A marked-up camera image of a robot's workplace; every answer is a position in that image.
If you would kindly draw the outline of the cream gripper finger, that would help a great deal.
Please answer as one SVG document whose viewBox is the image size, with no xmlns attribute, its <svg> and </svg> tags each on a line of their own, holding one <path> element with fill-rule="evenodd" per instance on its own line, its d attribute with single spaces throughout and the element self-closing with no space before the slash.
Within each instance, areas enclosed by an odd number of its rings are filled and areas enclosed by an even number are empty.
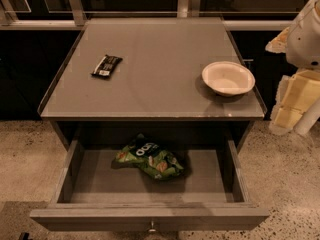
<svg viewBox="0 0 320 240">
<path fill-rule="evenodd" d="M 271 53 L 285 53 L 287 46 L 287 36 L 289 28 L 282 30 L 275 38 L 269 41 L 265 47 L 265 50 Z"/>
<path fill-rule="evenodd" d="M 294 130 L 306 135 L 320 118 L 320 72 L 299 69 L 279 82 L 269 129 L 284 135 Z"/>
</svg>

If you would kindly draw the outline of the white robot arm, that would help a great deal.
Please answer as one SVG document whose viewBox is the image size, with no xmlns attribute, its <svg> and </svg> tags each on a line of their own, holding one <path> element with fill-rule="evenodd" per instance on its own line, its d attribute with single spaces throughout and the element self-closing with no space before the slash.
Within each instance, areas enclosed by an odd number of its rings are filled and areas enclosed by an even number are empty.
<svg viewBox="0 0 320 240">
<path fill-rule="evenodd" d="M 297 71 L 279 82 L 269 129 L 306 135 L 320 118 L 320 0 L 309 0 L 292 24 L 265 47 L 284 53 Z"/>
</svg>

